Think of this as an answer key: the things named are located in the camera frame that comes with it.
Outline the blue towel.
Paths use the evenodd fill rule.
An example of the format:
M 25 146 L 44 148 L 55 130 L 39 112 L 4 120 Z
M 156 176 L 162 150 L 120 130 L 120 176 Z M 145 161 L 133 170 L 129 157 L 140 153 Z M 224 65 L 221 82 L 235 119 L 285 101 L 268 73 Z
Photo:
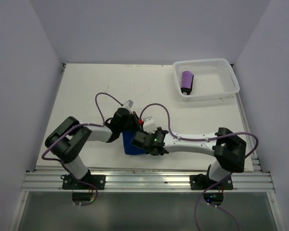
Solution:
M 145 154 L 144 150 L 132 145 L 131 142 L 132 142 L 134 136 L 135 136 L 134 131 L 124 131 L 122 133 L 123 147 L 124 147 L 125 154 L 126 155 L 133 155 L 133 156 Z

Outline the black purple microfiber towel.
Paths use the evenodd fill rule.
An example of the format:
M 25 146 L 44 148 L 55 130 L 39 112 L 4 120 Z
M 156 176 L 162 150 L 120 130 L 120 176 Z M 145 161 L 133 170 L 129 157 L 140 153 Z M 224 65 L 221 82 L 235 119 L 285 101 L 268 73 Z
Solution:
M 190 95 L 193 88 L 194 75 L 190 71 L 182 72 L 181 93 L 183 95 Z

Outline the white plastic perforated basket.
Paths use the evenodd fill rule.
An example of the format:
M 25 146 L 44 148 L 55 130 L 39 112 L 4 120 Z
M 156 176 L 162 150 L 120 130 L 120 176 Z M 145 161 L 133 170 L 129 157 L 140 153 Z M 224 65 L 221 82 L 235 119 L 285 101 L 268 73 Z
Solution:
M 178 61 L 172 66 L 175 86 L 183 101 L 226 98 L 240 91 L 233 68 L 224 58 Z M 194 75 L 190 95 L 181 93 L 183 71 Z

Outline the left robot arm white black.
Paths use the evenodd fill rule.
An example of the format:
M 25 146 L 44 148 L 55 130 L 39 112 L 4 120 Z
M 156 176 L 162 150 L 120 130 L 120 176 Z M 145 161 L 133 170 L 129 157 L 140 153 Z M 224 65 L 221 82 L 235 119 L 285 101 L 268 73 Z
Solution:
M 42 159 L 59 162 L 69 172 L 74 184 L 80 189 L 85 189 L 93 183 L 89 169 L 79 157 L 85 143 L 111 143 L 117 140 L 121 133 L 135 131 L 142 126 L 142 119 L 135 112 L 125 108 L 119 108 L 110 122 L 102 125 L 80 123 L 70 116 L 46 138 L 47 150 L 42 154 Z

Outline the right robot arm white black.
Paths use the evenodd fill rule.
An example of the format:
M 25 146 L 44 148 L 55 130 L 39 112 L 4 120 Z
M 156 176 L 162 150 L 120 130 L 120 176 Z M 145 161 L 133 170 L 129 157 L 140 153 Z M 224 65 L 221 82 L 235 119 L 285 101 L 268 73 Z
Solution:
M 246 142 L 227 128 L 186 137 L 161 128 L 154 133 L 140 130 L 135 133 L 131 145 L 150 155 L 187 152 L 213 156 L 215 162 L 209 165 L 206 174 L 199 174 L 195 179 L 203 188 L 216 189 L 230 173 L 244 172 Z

